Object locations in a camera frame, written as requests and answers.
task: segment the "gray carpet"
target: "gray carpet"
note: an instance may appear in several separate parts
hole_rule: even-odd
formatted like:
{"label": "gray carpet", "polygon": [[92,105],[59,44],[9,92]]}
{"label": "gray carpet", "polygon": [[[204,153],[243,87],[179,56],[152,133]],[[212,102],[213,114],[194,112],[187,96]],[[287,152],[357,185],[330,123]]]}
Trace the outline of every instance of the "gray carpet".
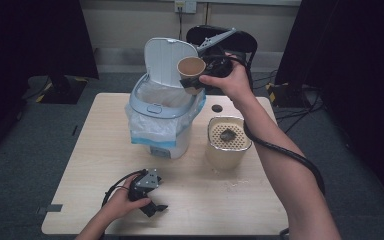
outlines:
{"label": "gray carpet", "polygon": [[[37,210],[51,203],[96,94],[130,92],[141,75],[102,73],[100,80],[90,80],[76,105],[38,104],[35,98],[28,100],[21,120],[0,143],[0,239],[73,239],[73,236],[44,235],[40,229],[45,216]],[[253,74],[254,79],[267,76],[269,73]],[[258,81],[255,86],[263,86],[268,80]],[[31,89],[26,96],[38,91],[45,81],[46,77],[31,78]],[[267,96],[264,88],[255,93]],[[309,98],[315,100],[314,93]],[[279,126],[288,129],[297,117],[280,117],[298,110],[275,108]],[[288,135],[319,167],[326,183],[326,198],[343,239],[384,239],[384,189],[347,148],[346,135],[340,126],[322,108],[304,117]]]}

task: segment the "person's right arm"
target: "person's right arm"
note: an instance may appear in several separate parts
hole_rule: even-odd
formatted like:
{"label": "person's right arm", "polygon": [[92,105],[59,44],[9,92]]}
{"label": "person's right arm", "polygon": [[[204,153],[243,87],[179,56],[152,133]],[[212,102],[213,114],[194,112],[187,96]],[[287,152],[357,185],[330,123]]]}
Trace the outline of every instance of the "person's right arm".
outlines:
{"label": "person's right arm", "polygon": [[[242,113],[254,136],[304,156],[255,98],[245,68],[237,62],[233,62],[233,66],[232,73],[226,78],[201,76],[200,81],[223,90]],[[290,239],[340,239],[312,172],[282,153],[254,145],[266,175],[287,212]]]}

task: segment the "chair backrest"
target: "chair backrest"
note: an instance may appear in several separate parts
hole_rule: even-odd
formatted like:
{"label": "chair backrest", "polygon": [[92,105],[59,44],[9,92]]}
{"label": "chair backrest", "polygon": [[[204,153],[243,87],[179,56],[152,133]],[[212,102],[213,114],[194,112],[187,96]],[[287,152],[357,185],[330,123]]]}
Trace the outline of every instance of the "chair backrest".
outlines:
{"label": "chair backrest", "polygon": [[[214,37],[218,34],[225,33],[230,29],[215,27],[210,25],[195,26],[186,33],[186,41],[194,45],[201,45],[205,38]],[[236,31],[233,35],[224,39],[219,45],[226,51],[239,52],[248,54],[249,57],[244,59],[248,71],[251,71],[252,60],[257,51],[258,43],[253,36],[244,31]]]}

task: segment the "wall outlet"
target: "wall outlet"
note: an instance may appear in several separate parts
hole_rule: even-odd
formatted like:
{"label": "wall outlet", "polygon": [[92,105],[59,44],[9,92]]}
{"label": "wall outlet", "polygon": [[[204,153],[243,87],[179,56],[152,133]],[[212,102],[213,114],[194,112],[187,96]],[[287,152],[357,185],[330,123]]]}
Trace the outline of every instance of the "wall outlet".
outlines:
{"label": "wall outlet", "polygon": [[196,13],[196,1],[174,1],[174,12]]}

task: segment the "tabletop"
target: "tabletop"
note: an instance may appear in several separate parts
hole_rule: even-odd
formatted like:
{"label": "tabletop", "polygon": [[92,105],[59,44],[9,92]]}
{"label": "tabletop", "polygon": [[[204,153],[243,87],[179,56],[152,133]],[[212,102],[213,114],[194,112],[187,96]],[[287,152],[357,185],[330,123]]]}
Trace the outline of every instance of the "tabletop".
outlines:
{"label": "tabletop", "polygon": [[[275,120],[269,100],[258,100]],[[52,201],[62,205],[61,211],[46,214],[43,233],[78,234],[115,182],[131,172],[154,168],[162,181],[149,197],[168,208],[150,218],[140,210],[132,211],[114,221],[106,234],[257,236],[277,235],[287,228],[285,209],[253,146],[233,171],[217,171],[205,158],[210,119],[242,117],[226,96],[207,96],[192,123],[189,148],[178,159],[155,157],[143,145],[131,144],[124,112],[128,101],[129,94],[124,93],[96,96]],[[215,104],[223,111],[212,111]]]}

